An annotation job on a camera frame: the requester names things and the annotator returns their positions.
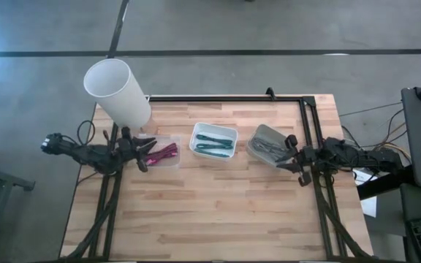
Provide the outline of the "white plastic bin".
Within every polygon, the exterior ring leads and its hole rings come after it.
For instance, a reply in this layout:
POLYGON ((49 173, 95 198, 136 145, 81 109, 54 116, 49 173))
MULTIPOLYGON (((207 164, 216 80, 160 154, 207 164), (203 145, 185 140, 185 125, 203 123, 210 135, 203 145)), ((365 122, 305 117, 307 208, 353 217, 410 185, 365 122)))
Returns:
POLYGON ((196 123, 189 148, 195 156, 229 161, 236 151, 238 132, 236 129, 209 123, 196 123))

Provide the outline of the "white paper sheet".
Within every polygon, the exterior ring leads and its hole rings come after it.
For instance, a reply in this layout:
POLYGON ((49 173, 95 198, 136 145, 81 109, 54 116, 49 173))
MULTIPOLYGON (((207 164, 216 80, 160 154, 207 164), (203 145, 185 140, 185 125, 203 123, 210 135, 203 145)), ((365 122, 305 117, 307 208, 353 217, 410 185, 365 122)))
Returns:
MULTIPOLYGON (((357 186, 360 186, 366 182, 370 182, 372 180, 377 179, 377 176, 370 175, 362 170, 354 169, 352 170, 354 181, 357 186)), ((370 216, 372 218, 376 217, 376 203, 377 197, 370 197, 367 199, 363 199, 360 201, 361 207, 363 209, 363 214, 366 216, 370 216)))

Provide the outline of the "black desk beam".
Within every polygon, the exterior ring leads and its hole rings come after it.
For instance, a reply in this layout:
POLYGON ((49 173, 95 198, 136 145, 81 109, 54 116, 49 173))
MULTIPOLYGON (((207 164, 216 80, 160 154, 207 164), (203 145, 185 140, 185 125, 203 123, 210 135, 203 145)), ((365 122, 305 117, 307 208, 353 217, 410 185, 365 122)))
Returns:
POLYGON ((412 165, 400 169, 396 173, 389 173, 375 180, 364 182, 357 187, 357 192, 360 200, 364 200, 393 191, 403 183, 415 184, 412 165))

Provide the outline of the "clear plastic bin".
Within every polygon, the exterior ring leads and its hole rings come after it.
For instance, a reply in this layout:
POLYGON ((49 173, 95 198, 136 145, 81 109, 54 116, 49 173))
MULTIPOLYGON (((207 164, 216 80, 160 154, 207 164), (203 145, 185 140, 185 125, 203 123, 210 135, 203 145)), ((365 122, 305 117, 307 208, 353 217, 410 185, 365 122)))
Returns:
POLYGON ((146 165, 149 169, 178 169, 181 162, 181 137, 175 135, 153 135, 153 134, 139 134, 138 138, 147 139, 147 138, 156 138, 156 144, 152 147, 149 153, 154 153, 160 150, 164 150, 167 146, 171 144, 176 145, 175 154, 171 156, 168 154, 167 157, 157 160, 154 158, 153 161, 147 161, 146 165))

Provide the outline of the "grey plastic bin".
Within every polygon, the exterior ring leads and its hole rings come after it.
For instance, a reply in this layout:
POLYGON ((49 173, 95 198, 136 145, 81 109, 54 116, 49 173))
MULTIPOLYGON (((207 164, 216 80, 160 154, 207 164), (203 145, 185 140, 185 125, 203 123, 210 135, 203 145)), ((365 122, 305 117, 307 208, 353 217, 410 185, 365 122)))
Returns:
POLYGON ((251 157, 276 167, 276 159, 282 157, 287 151, 284 144, 286 136, 265 124, 259 125, 246 144, 246 152, 251 157))

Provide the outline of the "white cylinder tube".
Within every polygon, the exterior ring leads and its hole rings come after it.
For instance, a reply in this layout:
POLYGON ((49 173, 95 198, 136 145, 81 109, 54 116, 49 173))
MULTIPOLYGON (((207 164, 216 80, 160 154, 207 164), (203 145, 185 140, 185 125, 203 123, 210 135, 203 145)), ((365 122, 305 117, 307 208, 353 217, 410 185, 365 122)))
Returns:
POLYGON ((118 126, 138 130, 149 122, 151 106, 126 62, 108 58, 95 63, 83 86, 118 126))

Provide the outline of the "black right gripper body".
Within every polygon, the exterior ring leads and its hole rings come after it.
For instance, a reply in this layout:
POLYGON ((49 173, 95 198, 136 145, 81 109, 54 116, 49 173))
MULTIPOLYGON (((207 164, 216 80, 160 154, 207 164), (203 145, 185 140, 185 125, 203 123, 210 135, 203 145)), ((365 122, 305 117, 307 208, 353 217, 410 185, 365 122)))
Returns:
MULTIPOLYGON (((295 148, 297 149, 297 138, 295 135, 291 134, 286 138, 286 146, 289 149, 291 148, 295 148)), ((297 150, 297 154, 291 158, 291 162, 290 163, 297 163, 300 165, 300 175, 298 178, 298 182, 301 186, 307 186, 308 184, 311 183, 311 176, 309 174, 309 172, 304 170, 304 166, 307 165, 307 161, 306 161, 306 157, 304 156, 303 152, 300 152, 299 150, 297 150)))

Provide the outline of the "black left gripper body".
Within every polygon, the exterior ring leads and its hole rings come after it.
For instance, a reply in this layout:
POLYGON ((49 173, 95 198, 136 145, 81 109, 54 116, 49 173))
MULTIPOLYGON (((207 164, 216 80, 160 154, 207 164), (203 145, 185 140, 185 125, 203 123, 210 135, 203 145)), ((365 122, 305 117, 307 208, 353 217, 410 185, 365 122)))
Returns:
POLYGON ((138 156, 137 149, 133 145, 133 136, 131 135, 130 128, 123 127, 121 129, 121 138, 118 140, 118 148, 124 161, 131 161, 132 159, 135 159, 141 172, 148 171, 143 158, 138 156))

